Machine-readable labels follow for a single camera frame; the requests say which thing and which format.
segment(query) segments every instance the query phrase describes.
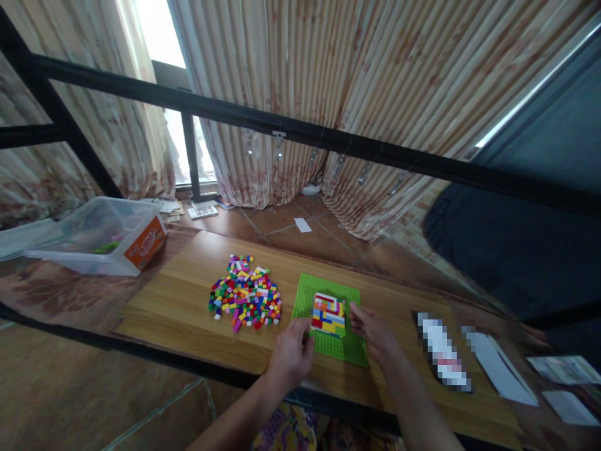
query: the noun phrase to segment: dark blue fabric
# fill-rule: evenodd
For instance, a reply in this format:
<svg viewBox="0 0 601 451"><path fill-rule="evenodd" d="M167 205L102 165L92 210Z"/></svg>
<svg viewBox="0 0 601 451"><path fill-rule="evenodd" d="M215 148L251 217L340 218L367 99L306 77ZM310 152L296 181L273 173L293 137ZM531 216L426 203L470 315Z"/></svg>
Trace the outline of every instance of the dark blue fabric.
<svg viewBox="0 0 601 451"><path fill-rule="evenodd" d="M601 31L474 163L601 194ZM426 216L432 248L522 319L601 301L601 220L450 185ZM548 332L601 367L599 321Z"/></svg>
<svg viewBox="0 0 601 451"><path fill-rule="evenodd" d="M424 232L523 319L601 299L601 220L454 184Z"/></svg>

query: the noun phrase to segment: plastic storage box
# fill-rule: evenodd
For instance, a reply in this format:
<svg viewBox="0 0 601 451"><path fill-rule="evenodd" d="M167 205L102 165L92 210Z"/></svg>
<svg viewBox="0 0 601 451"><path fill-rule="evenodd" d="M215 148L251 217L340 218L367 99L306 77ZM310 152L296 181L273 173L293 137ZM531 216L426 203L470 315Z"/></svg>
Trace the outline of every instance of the plastic storage box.
<svg viewBox="0 0 601 451"><path fill-rule="evenodd" d="M137 276L166 238L157 205L95 197L54 223L23 253L82 274ZM114 249L103 255L97 253L115 241L120 243Z"/></svg>

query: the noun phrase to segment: green lego brick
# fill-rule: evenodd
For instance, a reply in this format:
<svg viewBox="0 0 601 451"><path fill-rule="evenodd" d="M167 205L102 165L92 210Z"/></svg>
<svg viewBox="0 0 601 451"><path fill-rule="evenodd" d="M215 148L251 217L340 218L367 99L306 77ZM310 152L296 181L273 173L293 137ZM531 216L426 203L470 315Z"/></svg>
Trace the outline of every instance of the green lego brick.
<svg viewBox="0 0 601 451"><path fill-rule="evenodd" d="M300 275L299 289L296 292L296 301L292 310L293 318L311 318L315 293L344 299L346 330L342 338L312 330L310 335L315 337L315 351L367 368L369 364L365 341L354 334L351 328L351 302L361 305L359 290L303 273Z"/></svg>

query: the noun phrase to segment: wooden table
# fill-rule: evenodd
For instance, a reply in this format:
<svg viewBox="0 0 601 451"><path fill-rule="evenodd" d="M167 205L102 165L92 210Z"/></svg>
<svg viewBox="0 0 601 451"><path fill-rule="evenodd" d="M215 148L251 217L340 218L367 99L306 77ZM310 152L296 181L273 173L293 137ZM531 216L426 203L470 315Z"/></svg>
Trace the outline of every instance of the wooden table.
<svg viewBox="0 0 601 451"><path fill-rule="evenodd" d="M272 279L284 303L282 322L278 326L266 326L258 331L241 329L235 334L228 316L221 321L213 319L207 309L209 292L212 284L226 273L230 254L251 254L256 265L271 268ZM521 429L506 401L490 385L456 330L454 314L447 301L433 293L202 231L127 304L123 311L125 319L116 332L201 360L259 374L267 367L275 337L291 319L302 272L357 288L362 304L386 318L455 432L521 449L515 437ZM475 388L473 394L449 391L435 379L418 342L412 311L435 313L446 323L470 373ZM372 360L369 368L361 368L316 354L304 384L361 405L394 411L383 375Z"/></svg>

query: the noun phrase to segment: left hand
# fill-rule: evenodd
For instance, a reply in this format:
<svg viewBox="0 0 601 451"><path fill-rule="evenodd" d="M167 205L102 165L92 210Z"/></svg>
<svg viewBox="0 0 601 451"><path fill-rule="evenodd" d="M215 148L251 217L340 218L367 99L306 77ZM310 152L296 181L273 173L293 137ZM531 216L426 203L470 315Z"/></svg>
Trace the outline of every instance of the left hand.
<svg viewBox="0 0 601 451"><path fill-rule="evenodd" d="M298 387L309 374L313 364L315 337L310 337L303 348L302 340L311 329L309 318L294 318L278 335L265 376L269 386L282 397Z"/></svg>

